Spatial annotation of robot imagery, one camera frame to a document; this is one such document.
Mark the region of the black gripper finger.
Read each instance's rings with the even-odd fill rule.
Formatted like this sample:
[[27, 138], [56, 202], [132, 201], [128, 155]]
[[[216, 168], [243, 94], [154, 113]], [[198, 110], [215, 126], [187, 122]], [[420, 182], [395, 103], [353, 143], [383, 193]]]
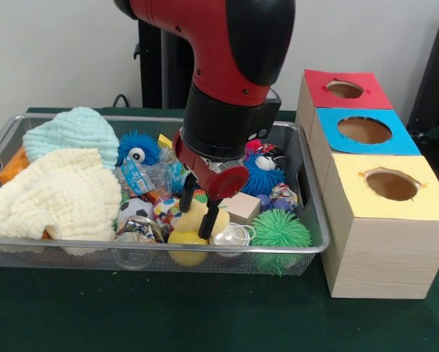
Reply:
[[224, 222], [220, 222], [218, 225], [216, 225], [221, 202], [222, 199], [208, 198], [208, 202], [206, 204], [207, 212], [203, 216], [198, 233], [200, 238], [208, 240], [211, 237], [211, 234], [217, 235], [224, 230]]
[[189, 211], [196, 187], [196, 177], [193, 174], [188, 174], [185, 179], [184, 189], [179, 202], [179, 209], [182, 213]]

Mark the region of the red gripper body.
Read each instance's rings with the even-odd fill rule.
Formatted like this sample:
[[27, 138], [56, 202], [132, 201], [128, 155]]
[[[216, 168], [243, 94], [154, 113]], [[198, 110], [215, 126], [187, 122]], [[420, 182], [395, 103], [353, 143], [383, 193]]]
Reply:
[[175, 134], [173, 151], [189, 174], [196, 177], [197, 185], [211, 199], [233, 197], [244, 187], [249, 178], [243, 157], [229, 161], [204, 158], [187, 146], [181, 138], [181, 131]]

